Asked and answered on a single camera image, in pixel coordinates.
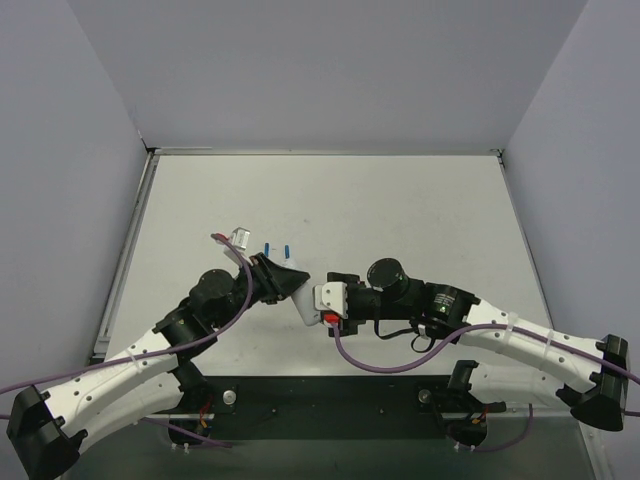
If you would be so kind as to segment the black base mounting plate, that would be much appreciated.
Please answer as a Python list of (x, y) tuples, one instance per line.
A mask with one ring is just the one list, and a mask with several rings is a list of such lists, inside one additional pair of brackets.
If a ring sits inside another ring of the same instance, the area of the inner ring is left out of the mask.
[(444, 419), (503, 413), (448, 388), (446, 375), (208, 376), (169, 415), (214, 438), (257, 440), (426, 440)]

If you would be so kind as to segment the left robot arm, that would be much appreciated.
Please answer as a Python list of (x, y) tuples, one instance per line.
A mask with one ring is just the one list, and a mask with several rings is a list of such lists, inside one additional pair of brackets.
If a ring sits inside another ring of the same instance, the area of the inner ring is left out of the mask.
[(7, 436), (29, 478), (58, 478), (94, 443), (150, 414), (199, 408), (205, 387), (193, 358), (255, 303), (286, 300), (310, 279), (262, 253), (236, 260), (237, 275), (205, 272), (176, 308), (111, 359), (17, 392)]

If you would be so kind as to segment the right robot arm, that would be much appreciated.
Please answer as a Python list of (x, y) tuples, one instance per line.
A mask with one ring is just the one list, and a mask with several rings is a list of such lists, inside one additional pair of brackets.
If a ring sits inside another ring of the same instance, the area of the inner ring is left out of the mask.
[(366, 321), (406, 321), (433, 345), (425, 355), (397, 367), (366, 365), (347, 352), (351, 365), (379, 374), (397, 374), (426, 364), (448, 345), (492, 352), (518, 362), (515, 368), (457, 361), (447, 386), (450, 396), (472, 408), (530, 404), (567, 408), (578, 421), (604, 431), (624, 426), (628, 384), (628, 343), (608, 335), (582, 338), (499, 309), (450, 285), (409, 277), (401, 263), (384, 258), (367, 278), (331, 272), (313, 290), (314, 306), (336, 342), (354, 335)]

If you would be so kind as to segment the white remote control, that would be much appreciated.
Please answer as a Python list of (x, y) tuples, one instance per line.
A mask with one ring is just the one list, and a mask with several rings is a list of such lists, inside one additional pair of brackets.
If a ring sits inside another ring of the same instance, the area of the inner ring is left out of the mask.
[(291, 296), (291, 300), (307, 327), (315, 326), (321, 322), (320, 311), (315, 308), (313, 282), (308, 279)]

